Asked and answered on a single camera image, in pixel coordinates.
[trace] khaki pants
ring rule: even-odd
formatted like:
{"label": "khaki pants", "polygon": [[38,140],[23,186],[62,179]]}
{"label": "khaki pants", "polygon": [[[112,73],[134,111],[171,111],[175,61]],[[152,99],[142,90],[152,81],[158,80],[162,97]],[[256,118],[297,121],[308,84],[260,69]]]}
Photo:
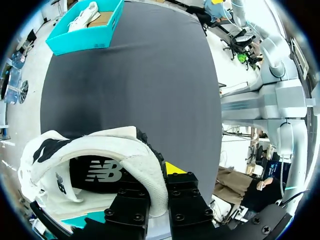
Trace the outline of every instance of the khaki pants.
{"label": "khaki pants", "polygon": [[213,194],[235,205],[240,205],[252,178],[234,170],[219,166]]}

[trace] gray table cover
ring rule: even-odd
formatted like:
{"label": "gray table cover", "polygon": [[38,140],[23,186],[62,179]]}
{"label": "gray table cover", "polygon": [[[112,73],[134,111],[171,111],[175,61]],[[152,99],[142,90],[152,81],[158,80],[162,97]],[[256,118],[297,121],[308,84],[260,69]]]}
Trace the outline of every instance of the gray table cover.
{"label": "gray table cover", "polygon": [[205,34],[187,14],[126,2],[109,48],[53,55],[40,121],[42,133],[67,138],[136,126],[166,161],[194,172],[211,199],[221,151],[219,87]]}

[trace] nb logo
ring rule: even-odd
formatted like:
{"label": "nb logo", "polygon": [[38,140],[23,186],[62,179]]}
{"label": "nb logo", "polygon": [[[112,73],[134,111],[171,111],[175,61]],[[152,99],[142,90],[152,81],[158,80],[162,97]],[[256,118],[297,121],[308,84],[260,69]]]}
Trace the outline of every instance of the nb logo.
{"label": "nb logo", "polygon": [[67,194],[67,193],[66,193],[66,190],[65,190],[65,186],[63,185],[62,177],[60,177],[58,173],[55,173],[55,176],[56,176],[56,182],[58,183],[58,188],[59,188],[59,190],[60,190],[62,193]]}
{"label": "nb logo", "polygon": [[101,183],[114,183],[121,179],[122,173],[120,170],[122,166],[115,160],[109,160],[103,165],[99,164],[99,161],[92,160],[90,168],[86,175],[86,182],[94,182],[97,179]]}

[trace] person's arm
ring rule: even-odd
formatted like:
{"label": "person's arm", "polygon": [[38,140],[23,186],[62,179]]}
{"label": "person's arm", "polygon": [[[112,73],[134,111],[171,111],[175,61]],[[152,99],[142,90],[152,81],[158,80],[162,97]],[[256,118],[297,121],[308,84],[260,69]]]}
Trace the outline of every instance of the person's arm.
{"label": "person's arm", "polygon": [[264,189],[267,185],[272,184],[273,180],[274,179],[272,177],[268,177],[266,180],[258,182],[256,189],[262,191],[262,189]]}
{"label": "person's arm", "polygon": [[224,20],[231,20],[232,19],[230,12],[228,12],[228,10],[223,5],[222,5],[222,9],[220,11],[220,14],[222,17],[220,17],[217,20],[218,23],[220,23],[221,21],[224,21]]}
{"label": "person's arm", "polygon": [[264,180],[264,184],[265,185],[269,185],[269,184],[272,184],[274,178],[273,177],[268,177],[266,180]]}

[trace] teal shoe box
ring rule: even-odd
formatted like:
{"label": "teal shoe box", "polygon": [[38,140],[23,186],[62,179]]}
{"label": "teal shoe box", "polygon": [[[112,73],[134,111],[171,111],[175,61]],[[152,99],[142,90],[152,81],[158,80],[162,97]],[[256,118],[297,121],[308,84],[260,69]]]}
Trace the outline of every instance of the teal shoe box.
{"label": "teal shoe box", "polygon": [[95,0],[101,16],[90,23],[87,28],[68,32],[69,23],[78,17],[80,12],[85,10],[91,2],[92,0],[85,0],[76,3],[52,30],[45,42],[54,55],[110,46],[112,36],[124,9],[124,0]]}

